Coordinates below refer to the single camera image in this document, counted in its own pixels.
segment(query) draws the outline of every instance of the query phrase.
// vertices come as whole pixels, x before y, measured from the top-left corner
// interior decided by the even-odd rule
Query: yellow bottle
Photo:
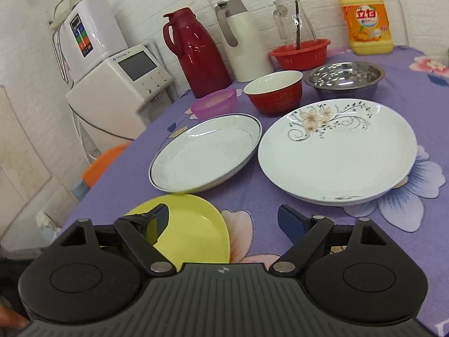
[[[338,0],[355,54],[387,54],[393,50],[383,0]]]

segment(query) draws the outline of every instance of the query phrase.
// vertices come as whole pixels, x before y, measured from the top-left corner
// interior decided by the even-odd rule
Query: colorful sticker label
[[[78,14],[70,22],[70,27],[83,57],[86,57],[93,50],[93,47]]]
[[[384,4],[344,6],[342,10],[352,42],[391,40]]]

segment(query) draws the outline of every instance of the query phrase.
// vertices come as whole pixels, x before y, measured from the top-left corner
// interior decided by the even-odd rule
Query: black cable
[[[122,136],[119,136],[119,135],[117,135],[117,134],[111,133],[110,131],[107,131],[107,130],[105,130],[105,129],[101,129],[101,128],[97,127],[96,125],[93,125],[92,123],[90,123],[90,122],[88,122],[86,119],[84,119],[81,115],[79,115],[79,114],[73,109],[72,105],[69,104],[69,107],[70,107],[70,109],[75,113],[75,115],[76,115],[78,118],[80,118],[83,122],[86,122],[87,124],[89,124],[91,127],[94,127],[95,129],[98,129],[98,130],[100,130],[100,131],[102,131],[102,132],[104,132],[104,133],[106,133],[106,134],[109,134],[110,136],[114,136],[114,137],[117,137],[117,138],[120,138],[120,139],[124,139],[124,140],[130,140],[131,142],[134,141],[133,138],[122,137]]]

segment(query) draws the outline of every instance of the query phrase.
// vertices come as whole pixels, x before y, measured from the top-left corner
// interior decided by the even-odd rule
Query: metal bowl
[[[377,84],[385,77],[382,67],[368,62],[343,62],[324,65],[311,71],[305,82],[315,87],[322,100],[371,100]]]

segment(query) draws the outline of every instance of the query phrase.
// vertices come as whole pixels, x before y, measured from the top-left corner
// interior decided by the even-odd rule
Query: metal screw
[[[291,272],[296,268],[295,264],[288,261],[279,261],[273,265],[273,270],[277,272]]]
[[[150,269],[154,272],[164,273],[171,270],[171,264],[165,261],[157,261],[151,264]]]

